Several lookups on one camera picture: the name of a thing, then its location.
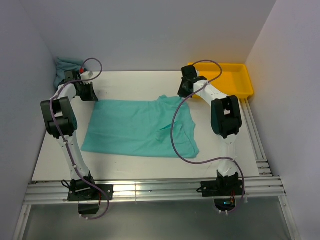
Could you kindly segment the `teal green t-shirt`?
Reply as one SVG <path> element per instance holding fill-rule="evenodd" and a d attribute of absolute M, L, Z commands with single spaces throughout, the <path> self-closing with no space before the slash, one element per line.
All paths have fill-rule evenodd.
<path fill-rule="evenodd" d="M 195 158 L 200 150 L 190 108 L 178 96 L 153 101 L 95 103 L 83 152 L 138 157 Z"/>

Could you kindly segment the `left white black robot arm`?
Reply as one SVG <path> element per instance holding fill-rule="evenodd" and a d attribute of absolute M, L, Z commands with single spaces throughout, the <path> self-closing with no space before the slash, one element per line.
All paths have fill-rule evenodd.
<path fill-rule="evenodd" d="M 113 185 L 97 184 L 87 167 L 77 139 L 78 122 L 71 101 L 79 97 L 84 102 L 97 102 L 94 75 L 82 67 L 67 70 L 57 91 L 49 100 L 40 103 L 46 131 L 61 147 L 69 167 L 71 180 L 62 180 L 68 189 L 67 201 L 78 203 L 78 213 L 85 220 L 96 220 L 106 214 L 99 213 L 102 201 L 113 198 Z"/>

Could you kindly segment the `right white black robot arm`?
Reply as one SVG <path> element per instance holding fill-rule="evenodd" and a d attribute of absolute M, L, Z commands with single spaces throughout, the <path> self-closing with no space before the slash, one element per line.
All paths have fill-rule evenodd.
<path fill-rule="evenodd" d="M 199 76 L 193 65 L 181 68 L 182 79 L 178 96 L 184 100 L 198 95 L 210 106 L 210 125 L 220 142 L 221 156 L 215 180 L 202 181 L 197 192 L 203 197 L 243 197 L 245 195 L 244 174 L 236 162 L 235 142 L 242 127 L 239 100 L 227 95 L 212 85 L 210 80 Z"/>

